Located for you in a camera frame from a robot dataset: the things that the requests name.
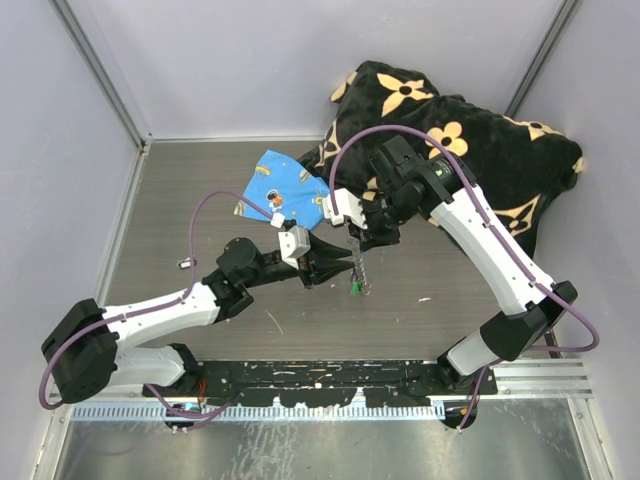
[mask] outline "metal frame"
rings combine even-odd
[[[62,448],[69,430],[73,407],[65,405],[51,414],[49,426],[45,432],[31,478],[33,480],[53,479]]]
[[[322,135],[277,136],[277,137],[219,137],[219,138],[159,138],[154,143],[158,145],[175,145],[190,143],[232,143],[232,142],[319,142]]]
[[[96,301],[99,305],[106,305],[107,297],[111,288],[111,281],[113,280],[113,274],[118,263],[118,257],[120,255],[120,249],[122,248],[122,242],[124,236],[129,227],[129,221],[131,220],[131,213],[133,212],[133,205],[138,195],[138,188],[142,181],[142,174],[144,172],[144,166],[147,163],[149,157],[149,150],[151,144],[146,144],[144,147],[138,150],[136,154],[135,165],[131,170],[131,175],[127,182],[127,189],[125,192],[122,206],[120,207],[120,215],[116,223],[116,229],[111,237],[108,247],[107,258],[102,265],[100,271],[100,277],[98,281],[98,290],[96,295]]]
[[[100,56],[96,53],[94,43],[91,42],[83,25],[78,21],[78,17],[74,9],[69,5],[68,0],[49,0],[58,17],[67,28],[69,36],[76,44],[78,51],[87,62],[89,70],[93,73],[98,85],[104,92],[107,100],[114,109],[115,114],[122,122],[123,126],[129,133],[129,136],[138,148],[143,148],[146,144],[153,141],[153,137],[142,118],[139,109],[133,108],[133,96],[128,92],[124,82],[124,77],[120,74],[121,81],[116,87],[112,76],[107,73],[107,69]],[[115,65],[110,66],[110,70],[115,69]],[[128,102],[123,99],[123,90],[127,90],[126,95]]]
[[[483,399],[518,400],[572,398],[593,399],[593,392],[580,359],[523,358],[492,367],[498,393]],[[432,400],[467,400],[466,396],[430,396]]]
[[[615,478],[611,462],[604,449],[604,439],[600,435],[595,419],[593,399],[570,399],[569,410],[578,434],[580,446],[591,478],[607,480]]]
[[[507,117],[515,117],[518,114],[520,107],[522,107],[527,95],[529,95],[529,91],[542,71],[542,67],[544,67],[549,59],[553,48],[581,2],[582,0],[563,0],[556,16],[553,18],[551,25],[549,25],[547,32],[542,38],[538,51],[533,56],[527,71],[522,77],[522,80],[520,80],[518,88],[516,88],[516,91],[511,97],[511,101],[504,112]]]

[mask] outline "black blanket with flower pattern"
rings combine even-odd
[[[529,255],[535,249],[542,213],[575,185],[582,168],[580,146],[560,132],[478,108],[461,95],[440,95],[420,72],[368,61],[331,100],[340,106],[324,140],[298,159],[312,174],[327,180],[341,145],[365,128],[383,124],[417,128],[467,163],[498,218]],[[368,159],[394,135],[384,132],[357,142],[345,154],[336,183],[364,201],[374,201],[377,186]],[[416,137],[405,138],[425,158],[438,153]]]

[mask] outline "blue patterned fabric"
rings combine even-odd
[[[244,196],[268,212],[282,213],[287,220],[309,230],[322,220],[322,198],[329,188],[293,158],[267,150],[256,165]],[[244,202],[238,202],[235,215],[268,221]]]

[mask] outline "metal floor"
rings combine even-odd
[[[56,480],[582,480],[565,400],[491,401],[462,435],[437,421],[73,422]]]
[[[185,287],[176,263],[188,256],[187,225],[209,191],[243,192],[267,149],[297,157],[316,142],[154,144],[143,173],[109,303],[136,302]],[[251,238],[277,248],[276,230],[235,217],[236,199],[214,197],[196,226],[199,278],[225,244]],[[321,224],[320,238],[346,246],[344,229]],[[201,359],[435,359],[497,312],[471,262],[443,232],[416,219],[401,244],[366,256],[368,297],[349,295],[349,273],[311,291],[289,280],[252,289],[255,303],[229,323],[182,331],[153,346],[180,342]],[[280,328],[272,320],[271,314]]]

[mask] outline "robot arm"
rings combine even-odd
[[[455,386],[478,369],[498,360],[518,358],[559,320],[563,309],[530,281],[506,252],[505,242],[533,273],[536,282],[571,304],[577,292],[570,282],[556,284],[520,248],[493,213],[475,177],[460,161],[473,186],[486,223],[448,161],[438,155],[425,160],[400,136],[386,142],[371,158],[382,192],[363,206],[345,189],[336,192],[338,211],[323,202],[325,218],[334,226],[348,223],[361,250],[399,242],[398,227],[413,216],[433,218],[460,246],[485,278],[500,312],[438,359],[441,380]],[[499,240],[489,225],[497,228]]]
[[[78,302],[42,345],[49,361],[60,346],[81,329],[103,318],[122,317],[75,342],[59,359],[53,377],[64,403],[76,403],[109,388],[141,384],[171,386],[188,392],[199,377],[197,361],[185,345],[162,348],[140,345],[182,330],[232,318],[251,303],[248,288],[299,277],[312,288],[353,268],[351,256],[315,237],[308,230],[287,224],[279,232],[280,248],[262,254],[247,238],[229,242],[217,259],[218,268],[185,290],[132,305],[101,309],[95,300]],[[132,316],[132,312],[145,312]]]

